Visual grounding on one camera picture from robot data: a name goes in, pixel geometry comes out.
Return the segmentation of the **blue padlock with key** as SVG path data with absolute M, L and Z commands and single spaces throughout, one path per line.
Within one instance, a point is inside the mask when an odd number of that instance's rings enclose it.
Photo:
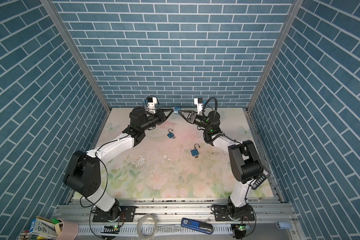
M 180 111 L 183 111 L 183 109 L 180 108 L 180 107 L 173 107 L 173 110 L 174 110 L 174 114 L 175 114 L 175 115 L 179 115 L 179 114 L 180 114 Z

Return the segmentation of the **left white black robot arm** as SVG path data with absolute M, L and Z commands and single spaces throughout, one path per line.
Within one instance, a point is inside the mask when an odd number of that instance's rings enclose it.
M 115 139 L 96 149 L 73 153 L 66 169 L 64 184 L 95 206 L 104 215 L 105 221 L 119 220 L 120 204 L 107 193 L 107 184 L 102 185 L 101 166 L 105 168 L 107 162 L 136 147 L 146 136 L 146 130 L 161 125 L 173 112 L 173 109 L 134 108 L 130 112 L 130 124 Z

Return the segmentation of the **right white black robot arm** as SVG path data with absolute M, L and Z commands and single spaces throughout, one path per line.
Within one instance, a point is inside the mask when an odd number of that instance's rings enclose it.
M 269 171 L 264 168 L 255 144 L 251 140 L 239 142 L 223 133 L 217 111 L 203 116 L 195 111 L 180 110 L 179 115 L 188 123 L 202 128 L 203 138 L 207 144 L 220 148 L 229 155 L 236 182 L 226 205 L 211 205 L 215 221 L 255 221 L 256 212 L 248 203 L 248 195 L 269 176 Z

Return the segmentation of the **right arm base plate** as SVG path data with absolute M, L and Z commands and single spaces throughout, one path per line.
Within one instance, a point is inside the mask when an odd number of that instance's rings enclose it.
M 233 204 L 211 205 L 211 211 L 214 214 L 215 221 L 255 221 L 255 211 L 249 204 L 236 208 Z

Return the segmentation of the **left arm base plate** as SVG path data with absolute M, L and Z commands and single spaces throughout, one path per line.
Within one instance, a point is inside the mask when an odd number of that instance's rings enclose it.
M 92 221 L 94 223 L 132 222 L 134 220 L 135 213 L 135 206 L 116 206 L 108 212 L 98 208 L 91 210 L 91 214 L 93 215 Z

